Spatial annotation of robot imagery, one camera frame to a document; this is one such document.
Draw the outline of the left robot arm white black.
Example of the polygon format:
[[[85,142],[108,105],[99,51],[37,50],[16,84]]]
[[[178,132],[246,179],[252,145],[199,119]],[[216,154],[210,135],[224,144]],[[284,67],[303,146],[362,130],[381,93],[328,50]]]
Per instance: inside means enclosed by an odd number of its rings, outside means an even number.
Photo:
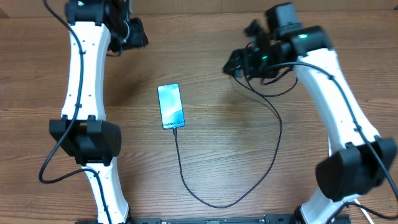
[[[127,0],[68,1],[66,18],[59,20],[70,35],[68,88],[60,119],[49,122],[57,143],[39,170],[39,180],[51,184],[86,174],[98,209],[94,223],[133,222],[117,168],[121,130],[107,122],[103,94],[108,52],[117,57],[149,43],[141,20],[131,13]],[[58,148],[81,169],[46,180],[44,170]]]

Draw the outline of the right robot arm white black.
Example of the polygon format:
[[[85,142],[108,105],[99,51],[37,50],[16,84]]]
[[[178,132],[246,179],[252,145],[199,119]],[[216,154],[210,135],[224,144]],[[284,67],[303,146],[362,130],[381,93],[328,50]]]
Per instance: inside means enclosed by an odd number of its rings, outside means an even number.
[[[252,21],[252,44],[234,50],[223,71],[271,83],[294,71],[317,107],[328,134],[329,155],[315,169],[318,188],[289,216],[268,215],[266,223],[349,223],[342,209],[384,181],[397,144],[383,138],[362,112],[341,71],[338,55],[320,26],[304,27],[291,2],[265,13],[268,27]]]

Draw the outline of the Samsung Galaxy smartphone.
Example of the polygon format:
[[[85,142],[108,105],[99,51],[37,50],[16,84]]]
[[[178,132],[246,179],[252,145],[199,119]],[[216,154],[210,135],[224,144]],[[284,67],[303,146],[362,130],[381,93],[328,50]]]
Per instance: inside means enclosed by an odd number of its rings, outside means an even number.
[[[157,88],[157,92],[162,127],[164,129],[184,127],[185,117],[179,84],[161,85]]]

